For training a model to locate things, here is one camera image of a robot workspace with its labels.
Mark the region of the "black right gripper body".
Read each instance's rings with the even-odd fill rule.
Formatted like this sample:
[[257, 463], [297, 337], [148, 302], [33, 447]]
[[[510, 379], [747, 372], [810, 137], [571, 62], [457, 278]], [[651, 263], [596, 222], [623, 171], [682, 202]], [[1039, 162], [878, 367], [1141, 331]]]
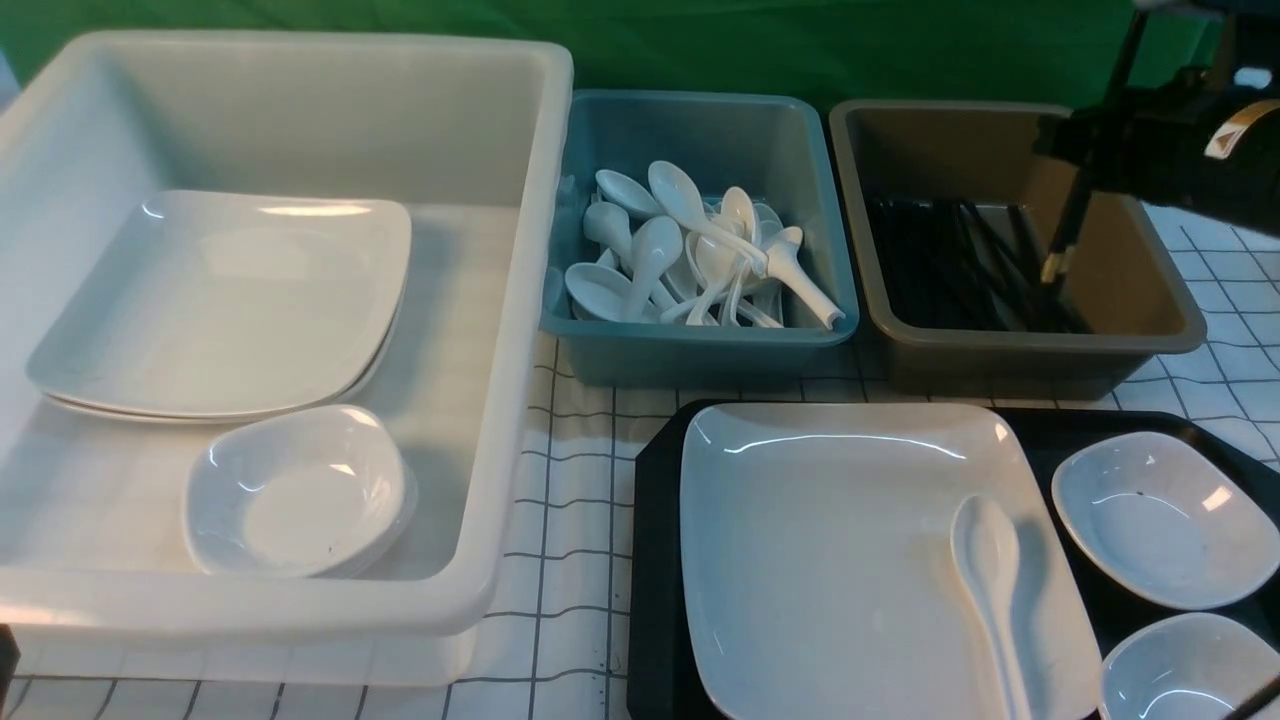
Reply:
[[1166, 85], [1039, 123], [1036, 152], [1091, 173], [1096, 190], [1275, 236], [1277, 74], [1243, 68], [1225, 85], [1184, 67]]

